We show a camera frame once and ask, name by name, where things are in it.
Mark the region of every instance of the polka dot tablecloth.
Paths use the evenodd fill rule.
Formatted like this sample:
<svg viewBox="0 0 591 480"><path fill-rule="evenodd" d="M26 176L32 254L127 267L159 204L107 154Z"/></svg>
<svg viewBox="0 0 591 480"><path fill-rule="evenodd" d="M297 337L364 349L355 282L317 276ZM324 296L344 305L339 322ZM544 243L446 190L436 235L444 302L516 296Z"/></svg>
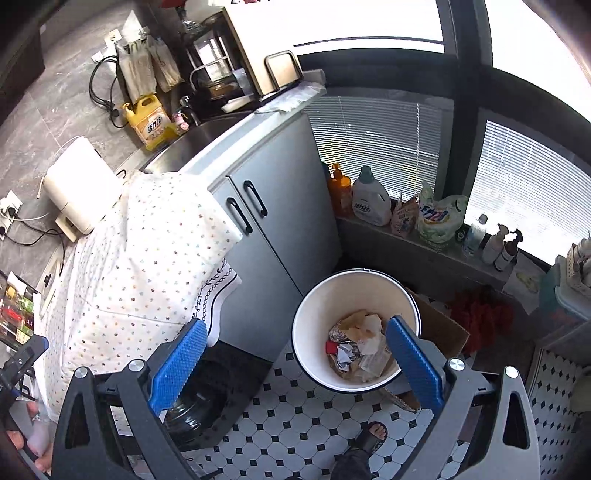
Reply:
<svg viewBox="0 0 591 480"><path fill-rule="evenodd" d="M134 174L119 202L76 244L35 326L50 342L43 364L35 364L50 417L57 421L77 367L119 371L173 340L241 238L197 176Z"/></svg>

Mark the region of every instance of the pants leg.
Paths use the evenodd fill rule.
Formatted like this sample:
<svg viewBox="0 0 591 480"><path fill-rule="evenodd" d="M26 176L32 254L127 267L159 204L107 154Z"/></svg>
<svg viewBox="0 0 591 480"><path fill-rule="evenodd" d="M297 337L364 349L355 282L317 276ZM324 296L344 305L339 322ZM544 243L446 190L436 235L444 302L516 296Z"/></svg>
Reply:
<svg viewBox="0 0 591 480"><path fill-rule="evenodd" d="M371 480L369 455L363 450L349 450L336 462L330 480Z"/></svg>

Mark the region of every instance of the white appliance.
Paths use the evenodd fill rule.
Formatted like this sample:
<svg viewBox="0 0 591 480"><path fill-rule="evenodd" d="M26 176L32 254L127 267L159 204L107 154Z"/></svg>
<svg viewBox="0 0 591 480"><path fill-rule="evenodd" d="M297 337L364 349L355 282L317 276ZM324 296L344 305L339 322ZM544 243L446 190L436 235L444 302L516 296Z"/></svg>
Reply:
<svg viewBox="0 0 591 480"><path fill-rule="evenodd" d="M60 209L57 226L74 242L78 237L75 229L89 234L117 202L123 181L88 139L79 137L49 167L43 187Z"/></svg>

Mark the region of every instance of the metal bolt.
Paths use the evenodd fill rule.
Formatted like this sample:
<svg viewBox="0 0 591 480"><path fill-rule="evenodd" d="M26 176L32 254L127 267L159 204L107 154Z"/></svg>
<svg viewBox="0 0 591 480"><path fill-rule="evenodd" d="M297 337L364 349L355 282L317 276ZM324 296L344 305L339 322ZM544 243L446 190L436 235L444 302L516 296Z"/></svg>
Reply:
<svg viewBox="0 0 591 480"><path fill-rule="evenodd" d="M459 358L452 358L449 361L449 367L452 370L456 370L457 372L461 372L462 370L464 370L466 368L466 364L460 360Z"/></svg>
<svg viewBox="0 0 591 480"><path fill-rule="evenodd" d="M144 368L144 361L143 360L132 360L129 363L129 369L132 372L139 372Z"/></svg>
<svg viewBox="0 0 591 480"><path fill-rule="evenodd" d="M88 369L86 367L80 367L80 368L76 368L76 371L74 372L74 376L76 378L84 378L87 373L88 373Z"/></svg>
<svg viewBox="0 0 591 480"><path fill-rule="evenodd" d="M505 367L505 373L507 374L507 377L510 378L517 378L519 376L519 372L517 371L517 369L510 365L508 367Z"/></svg>

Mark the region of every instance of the cutting board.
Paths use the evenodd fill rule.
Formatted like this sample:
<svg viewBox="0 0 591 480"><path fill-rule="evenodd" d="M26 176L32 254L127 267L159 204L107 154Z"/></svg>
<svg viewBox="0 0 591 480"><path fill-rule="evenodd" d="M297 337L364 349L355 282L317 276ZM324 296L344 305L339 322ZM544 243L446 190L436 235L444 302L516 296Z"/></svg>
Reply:
<svg viewBox="0 0 591 480"><path fill-rule="evenodd" d="M293 51L293 41L285 10L273 2L233 4L224 8L224 16L236 38L238 47L260 95L276 90L265 67L265 58L282 51ZM269 60L279 87L299 78L291 56L287 53Z"/></svg>

